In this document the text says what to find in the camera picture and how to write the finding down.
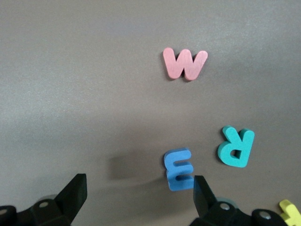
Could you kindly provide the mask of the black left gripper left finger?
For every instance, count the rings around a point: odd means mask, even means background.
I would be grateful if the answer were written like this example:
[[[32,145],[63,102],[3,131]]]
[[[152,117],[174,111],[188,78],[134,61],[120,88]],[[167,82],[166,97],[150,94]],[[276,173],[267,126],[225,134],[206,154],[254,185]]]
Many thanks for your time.
[[[2,226],[70,226],[87,199],[87,176],[77,174],[54,198],[43,199],[17,212],[11,205],[0,207]]]

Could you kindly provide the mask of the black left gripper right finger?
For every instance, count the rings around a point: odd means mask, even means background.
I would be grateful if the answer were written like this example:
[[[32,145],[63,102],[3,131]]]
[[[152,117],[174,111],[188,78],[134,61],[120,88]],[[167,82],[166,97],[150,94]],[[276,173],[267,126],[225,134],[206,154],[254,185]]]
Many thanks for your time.
[[[195,176],[193,200],[198,217],[192,226],[286,226],[275,212],[255,209],[251,215],[225,201],[218,201],[203,176]]]

